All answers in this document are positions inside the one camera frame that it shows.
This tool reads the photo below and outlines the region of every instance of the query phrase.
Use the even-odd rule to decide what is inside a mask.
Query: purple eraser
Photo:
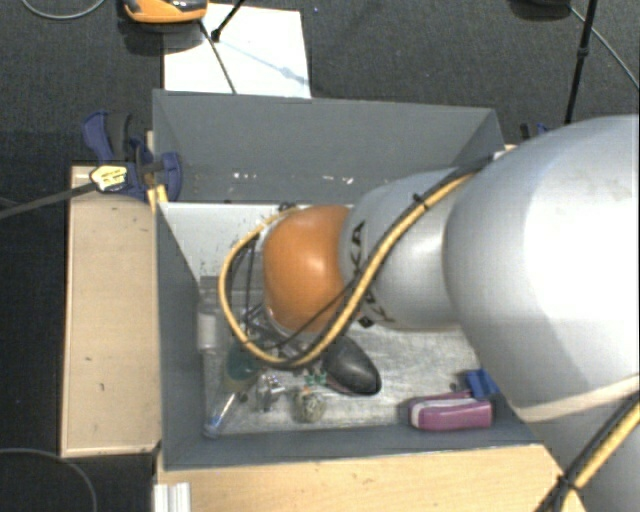
[[[422,430],[487,428],[492,419],[491,402],[475,398],[428,399],[409,407],[411,425]]]
[[[414,405],[426,400],[451,400],[453,398],[472,398],[472,396],[473,395],[471,394],[470,389],[463,389],[461,391],[450,391],[449,393],[442,393],[441,395],[419,396],[411,399],[408,407],[409,410],[411,410]]]

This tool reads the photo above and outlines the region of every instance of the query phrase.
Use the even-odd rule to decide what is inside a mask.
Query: black cable
[[[245,2],[245,0],[238,0],[236,2],[236,4],[233,6],[233,9],[231,9],[231,11],[229,11],[229,14],[227,14],[225,19],[222,20],[222,23],[220,23],[218,28],[216,28],[215,30],[211,31],[211,40],[212,41],[214,41],[216,43],[220,42],[220,36],[222,35],[222,31],[224,30],[224,27],[226,27],[227,23],[229,23],[231,21],[231,18],[233,18],[236,15],[236,13],[240,9],[240,7],[242,7],[242,4],[244,2]]]
[[[3,208],[13,208],[14,206],[18,206],[19,203],[16,201],[12,201],[11,199],[7,199],[5,197],[0,197],[0,206]]]
[[[589,55],[589,39],[593,28],[593,20],[596,16],[596,8],[598,7],[598,0],[589,0],[587,6],[587,15],[582,28],[582,37],[580,38],[580,46],[578,47],[578,58],[576,60],[576,67],[573,72],[573,81],[571,82],[571,93],[569,94],[569,103],[567,105],[567,112],[564,116],[564,124],[571,124],[573,120],[573,110],[576,106],[576,100],[578,98],[578,88],[580,87],[580,79],[582,77],[582,68],[584,67],[584,61]]]
[[[218,64],[220,64],[220,68],[222,69],[224,78],[227,81],[227,84],[229,84],[229,87],[231,89],[231,94],[238,94],[238,91],[236,91],[236,88],[233,86],[233,82],[231,81],[231,77],[229,76],[229,72],[227,71],[227,67],[224,65],[224,62],[222,62],[222,57],[220,57],[220,54],[218,53],[218,48],[216,48],[216,43],[213,39],[211,39],[211,35],[207,31],[207,27],[204,26],[204,22],[202,20],[198,21],[198,26],[200,27],[200,32],[202,32],[202,34],[204,35],[204,38],[207,41],[209,41],[209,45],[213,50],[213,54],[216,56],[216,59],[218,60]]]
[[[399,223],[401,223],[411,212],[413,212],[416,209],[416,204],[424,203],[429,197],[431,197],[432,195],[437,193],[440,189],[448,186],[450,183],[458,180],[459,178],[465,177],[465,176],[467,176],[469,174],[475,174],[476,172],[481,170],[485,165],[490,163],[492,160],[493,160],[493,155],[487,156],[487,157],[483,157],[483,158],[479,158],[477,160],[474,160],[474,161],[466,163],[466,164],[460,164],[458,167],[456,167],[456,169],[454,171],[452,171],[449,174],[447,174],[444,178],[442,178],[440,181],[438,181],[435,185],[430,187],[426,192],[424,192],[421,195],[417,195],[416,194],[414,196],[414,201],[415,202],[412,203],[411,205],[409,205],[407,208],[405,208],[405,210],[398,217],[396,217],[396,219],[393,221],[393,223],[389,226],[389,228],[384,232],[384,234],[378,239],[376,244],[371,249],[370,254],[369,254],[369,258],[367,259],[365,265],[362,266],[361,269],[358,269],[358,271],[354,274],[354,276],[351,279],[351,281],[349,281],[349,283],[343,288],[343,290],[341,290],[340,293],[338,293],[336,295],[336,297],[334,297],[334,299],[332,299],[329,303],[327,303],[320,311],[316,312],[314,314],[314,316],[311,319],[309,319],[294,334],[292,334],[291,336],[289,336],[288,338],[283,340],[280,344],[278,344],[278,345],[284,346],[286,343],[290,343],[290,342],[294,341],[296,339],[296,336],[298,336],[308,325],[310,325],[315,319],[317,319],[318,316],[320,316],[327,309],[329,309],[333,304],[335,304],[335,302],[337,300],[339,300],[340,297],[343,297],[342,304],[340,305],[340,307],[338,308],[338,310],[336,311],[336,313],[334,314],[332,319],[329,320],[326,323],[326,325],[316,335],[316,337],[309,344],[309,346],[303,352],[297,354],[293,358],[290,358],[286,362],[283,362],[283,363],[269,363],[268,365],[270,367],[276,368],[276,369],[290,370],[290,369],[292,369],[294,367],[293,365],[295,365],[295,363],[298,360],[300,360],[301,358],[305,357],[309,352],[311,352],[317,346],[317,344],[324,338],[324,336],[327,334],[327,332],[331,329],[331,327],[335,323],[336,319],[340,316],[342,311],[344,311],[344,308],[346,307],[346,304],[351,299],[354,290],[357,288],[358,284],[361,282],[361,280],[363,278],[363,275],[364,275],[363,269],[366,269],[369,266],[369,264],[372,261],[373,256],[375,255],[377,250],[380,248],[381,244],[384,243],[384,240],[388,237],[388,235],[391,233],[391,231],[393,231],[393,229],[395,229]],[[227,294],[228,294],[228,291],[231,289],[231,285],[232,285],[232,283],[229,280],[227,281],[227,283],[225,283],[225,289],[227,290]],[[353,321],[355,319],[355,316],[357,316],[357,314],[358,314],[357,311],[358,311],[358,308],[355,309],[353,318],[351,318],[349,321],[347,321],[345,323],[345,326],[343,327],[343,329],[342,329],[340,334],[343,334],[344,332],[346,332],[349,329],[349,327],[351,326],[351,324],[353,323]]]
[[[302,334],[307,329],[307,327],[309,327],[313,322],[315,322],[318,318],[320,318],[320,316],[322,316],[323,313],[331,309],[333,305],[345,295],[345,293],[347,293],[350,289],[352,289],[354,282],[355,282],[355,278],[349,281],[333,299],[327,302],[321,309],[316,311],[311,318],[309,318],[304,324],[298,327],[298,329],[293,334],[287,336],[287,338],[285,338],[283,341],[278,343],[274,348],[281,348],[287,345],[288,343],[291,343],[292,341],[297,341],[296,338],[300,334]]]
[[[564,501],[569,491],[574,489],[575,481],[582,468],[589,461],[593,452],[602,444],[609,434],[611,434],[613,429],[616,428],[618,423],[636,406],[639,397],[640,393],[636,391],[633,395],[624,399],[624,403],[605,421],[602,427],[584,446],[580,454],[558,479],[556,485],[547,493],[535,512],[547,512],[551,507],[553,507],[554,512],[562,510]]]
[[[249,263],[247,268],[247,281],[245,286],[245,296],[244,296],[244,324],[245,326],[249,324],[249,301],[250,301],[250,293],[251,293],[251,276],[253,274],[253,263],[256,256],[256,243],[257,240],[253,240],[249,244]]]
[[[576,11],[571,5],[569,5],[569,10],[573,13],[573,15],[578,18],[582,23],[585,23],[586,20],[584,19],[584,16],[582,16],[582,14],[580,14],[578,11]],[[592,27],[591,30],[593,31],[593,35],[596,36],[596,39],[598,39],[598,41],[600,41],[602,43],[602,45],[607,49],[607,51],[611,54],[611,56],[615,59],[615,61],[620,65],[620,67],[622,68],[622,70],[625,72],[625,74],[629,77],[629,80],[631,80],[631,82],[633,82],[633,85],[635,85],[636,89],[638,89],[638,91],[640,91],[640,84],[638,83],[638,80],[636,79],[635,76],[633,76],[633,73],[631,72],[631,70],[629,69],[629,67],[624,63],[624,61],[620,58],[620,56],[616,53],[616,51],[613,49],[613,47],[609,44],[609,42],[602,36],[602,34],[600,34],[600,32],[598,32],[596,30],[595,27]]]
[[[84,470],[69,460],[63,459],[54,453],[45,452],[42,450],[36,450],[33,448],[2,448],[0,449],[0,456],[2,455],[34,455],[37,457],[43,457],[45,459],[53,460],[59,464],[65,464],[69,468],[71,468],[87,486],[89,489],[89,493],[91,494],[91,506],[93,512],[98,512],[98,497],[96,496],[96,490],[93,484],[91,483],[91,479],[87,476]]]
[[[98,9],[105,2],[105,0],[98,0],[95,4],[93,4],[88,9],[85,9],[84,11],[76,12],[76,13],[73,13],[73,14],[51,14],[51,13],[48,13],[48,12],[41,11],[40,9],[36,9],[27,0],[21,0],[21,1],[22,1],[22,5],[24,5],[27,9],[29,9],[36,16],[40,16],[41,18],[44,18],[45,20],[53,20],[53,21],[77,20],[78,18],[82,18],[83,16],[86,16],[87,14],[91,14],[93,11]]]
[[[80,185],[79,187],[65,190],[63,192],[58,192],[57,194],[52,194],[50,196],[42,197],[29,203],[19,204],[17,206],[13,206],[11,208],[0,211],[0,220],[13,217],[14,215],[19,215],[21,213],[26,213],[31,210],[36,210],[38,208],[42,208],[43,206],[55,204],[60,201],[68,201],[69,199],[87,194],[88,192],[95,192],[95,190],[96,186],[94,183],[86,183],[84,185]]]
[[[250,246],[251,244],[254,244],[257,242],[257,237],[254,238],[253,241],[251,241],[249,244],[247,244],[246,247],[243,247],[240,252],[236,255],[236,257],[234,258],[234,260],[231,262],[231,267],[229,268],[229,274],[227,274],[227,283],[225,285],[226,289],[228,290],[228,300],[229,300],[229,307],[232,307],[231,304],[231,300],[233,298],[233,282],[235,281],[236,275],[238,274],[238,271],[240,270],[240,267],[242,266],[242,262],[244,261],[244,258],[247,256],[247,253],[250,250]]]

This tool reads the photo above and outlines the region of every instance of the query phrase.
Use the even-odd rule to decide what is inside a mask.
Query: white paper
[[[231,5],[209,4],[203,22],[211,32]],[[184,36],[165,36],[164,87],[170,91],[231,93],[223,69],[202,34],[192,48]],[[297,11],[241,7],[215,44],[238,94],[310,98],[302,20]]]

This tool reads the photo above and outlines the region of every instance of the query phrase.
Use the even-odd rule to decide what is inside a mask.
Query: black carpet
[[[65,13],[93,0],[31,0]],[[562,124],[581,24],[519,19],[507,0],[250,1],[299,9],[316,97],[495,108],[507,142],[520,124]],[[583,14],[586,1],[573,5]],[[596,27],[638,76],[640,3],[600,2]],[[68,186],[91,160],[80,123],[100,109],[151,128],[161,40],[130,23],[117,0],[52,22],[19,0],[0,3],[0,197],[29,201]],[[575,119],[637,113],[638,93],[592,39]],[[63,204],[0,221],[0,448],[56,452],[64,328]],[[145,511],[151,457],[81,461],[101,511]],[[55,495],[48,501],[46,495]],[[0,510],[90,510],[72,471],[31,455],[0,455]]]

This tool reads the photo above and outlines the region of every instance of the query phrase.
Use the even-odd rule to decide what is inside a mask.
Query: microphone stand
[[[589,0],[584,27],[582,29],[582,38],[580,39],[580,46],[578,48],[578,60],[576,61],[576,68],[573,73],[573,83],[571,84],[569,104],[567,105],[567,112],[564,117],[564,124],[571,124],[573,119],[573,110],[576,106],[578,87],[580,86],[580,78],[582,76],[582,67],[584,66],[584,61],[587,58],[587,55],[589,55],[589,38],[591,37],[591,32],[593,30],[593,19],[596,16],[597,5],[598,0]]]
[[[227,14],[227,17],[222,20],[222,23],[220,23],[218,28],[211,31],[211,40],[214,43],[219,43],[220,42],[220,35],[222,34],[222,31],[224,30],[224,27],[226,27],[227,23],[229,23],[231,21],[231,18],[233,18],[236,15],[236,13],[238,12],[238,9],[240,9],[240,7],[242,7],[242,4],[244,2],[245,2],[245,0],[238,0],[236,2],[236,4],[233,6],[233,9],[231,9],[229,14]]]

